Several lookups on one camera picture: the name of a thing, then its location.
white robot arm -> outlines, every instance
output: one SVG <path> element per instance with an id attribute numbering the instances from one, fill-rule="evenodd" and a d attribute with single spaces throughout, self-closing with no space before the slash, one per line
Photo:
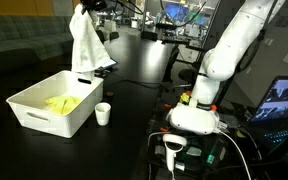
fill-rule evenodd
<path id="1" fill-rule="evenodd" d="M 210 109 L 221 81 L 229 79 L 243 54 L 262 30 L 274 0 L 246 0 L 214 49 L 202 61 L 189 105 L 170 112 L 173 127 L 200 135 L 219 133 L 219 116 Z M 284 4 L 278 0 L 269 21 Z"/>

monitor screen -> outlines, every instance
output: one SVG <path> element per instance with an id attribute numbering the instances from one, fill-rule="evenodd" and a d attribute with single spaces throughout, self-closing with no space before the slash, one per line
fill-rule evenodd
<path id="1" fill-rule="evenodd" d="M 276 77 L 250 121 L 288 119 L 288 77 Z"/>
<path id="2" fill-rule="evenodd" d="M 175 4 L 175 3 L 166 3 L 165 6 L 165 12 L 171 16 L 173 20 L 177 21 L 184 21 L 188 8 L 182 6 L 181 4 Z"/>

white cup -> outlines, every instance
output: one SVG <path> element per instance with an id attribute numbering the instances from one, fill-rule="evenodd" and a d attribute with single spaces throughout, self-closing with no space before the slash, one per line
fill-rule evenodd
<path id="1" fill-rule="evenodd" d="M 98 103 L 95 106 L 95 115 L 97 123 L 105 126 L 110 119 L 111 105 L 105 102 Z"/>

black table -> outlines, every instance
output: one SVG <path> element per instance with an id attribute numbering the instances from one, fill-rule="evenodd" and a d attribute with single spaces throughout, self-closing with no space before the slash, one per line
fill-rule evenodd
<path id="1" fill-rule="evenodd" d="M 105 46 L 119 62 L 115 75 L 104 80 L 104 93 L 114 93 L 110 124 L 98 126 L 93 113 L 71 139 L 21 127 L 5 102 L 61 70 L 70 70 L 70 55 L 0 75 L 0 179 L 130 179 L 158 85 L 145 88 L 121 80 L 160 83 L 171 46 L 136 36 L 122 36 Z"/>

gray couch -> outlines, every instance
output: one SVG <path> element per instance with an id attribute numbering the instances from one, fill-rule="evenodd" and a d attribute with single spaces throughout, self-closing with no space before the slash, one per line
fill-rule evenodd
<path id="1" fill-rule="evenodd" d="M 0 73 L 72 52 L 71 17 L 0 16 Z"/>

